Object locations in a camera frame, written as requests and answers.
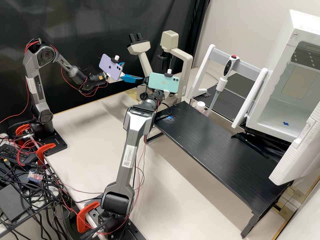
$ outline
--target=red clamp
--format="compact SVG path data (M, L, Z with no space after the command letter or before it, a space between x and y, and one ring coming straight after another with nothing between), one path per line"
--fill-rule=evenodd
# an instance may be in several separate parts
M92 209L97 208L99 206L100 203L98 201L94 201L80 210L80 212L77 215L77 229L79 233L84 233L89 229L89 227L86 225L86 214L90 212Z
M42 147L39 147L38 150L36 151L36 154L39 158L38 160L38 165L43 165L44 163L44 155L43 153L47 151L48 149L54 148L56 146L55 143L48 143L46 145L43 145Z
M23 131L30 129L30 125L29 124L23 124L19 127L17 127L16 129L16 135L20 135L23 133Z
M16 135L23 134L23 131L30 129L30 124L23 124L16 129ZM18 140L18 144L22 146L24 144L23 140Z

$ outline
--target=black rack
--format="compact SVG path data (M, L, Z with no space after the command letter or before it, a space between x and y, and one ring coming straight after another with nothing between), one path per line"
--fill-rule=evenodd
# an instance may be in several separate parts
M158 115L169 113L165 109ZM172 107L172 115L155 125L252 210L241 232L245 237L272 208L290 183L277 186L269 175L277 162L264 157L210 121L186 102Z

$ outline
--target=label sticker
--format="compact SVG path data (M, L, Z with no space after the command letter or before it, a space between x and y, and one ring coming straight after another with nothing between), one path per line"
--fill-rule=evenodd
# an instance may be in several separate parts
M132 168L138 147L127 145L124 151L122 167Z
M27 80L27 83L28 83L29 91L32 94L36 94L37 93L37 88L36 88L36 84L34 83L33 78L27 78L27 76L26 76L26 80Z
M34 83L35 83L36 88L37 88L39 100L44 99L44 95L43 95L43 91L42 91L42 85L41 85L41 81L40 81L39 75L34 77Z
M184 86L183 89L182 89L182 95L184 95L186 93L186 88L187 86Z

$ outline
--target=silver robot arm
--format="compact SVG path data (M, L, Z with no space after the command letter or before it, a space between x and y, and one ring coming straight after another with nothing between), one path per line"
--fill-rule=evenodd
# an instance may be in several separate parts
M71 65L52 45L35 39L29 42L25 49L23 66L26 71L26 81L31 95L31 112L34 114L37 122L40 124L35 128L36 131L44 135L53 133L52 118L53 114L49 109L43 91L39 69L48 63L58 63L67 71L69 77L77 84L82 85L82 89L90 91L94 86L106 83L105 74L97 74L87 77L77 66Z
M164 99L161 90L155 90L148 95L140 105L128 108L123 128L127 131L127 139L122 153L118 176L115 182L109 184L101 200L101 208L114 214L116 217L129 215L134 199L134 190L130 185L130 178L140 139L150 132L154 119L155 110Z

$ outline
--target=mint green smartphone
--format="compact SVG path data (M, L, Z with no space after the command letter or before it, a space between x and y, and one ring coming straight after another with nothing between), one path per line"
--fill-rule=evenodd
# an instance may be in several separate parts
M150 73L148 87L159 89L159 90L167 90L171 93L177 93L179 88L180 78L172 76L166 77L160 73Z

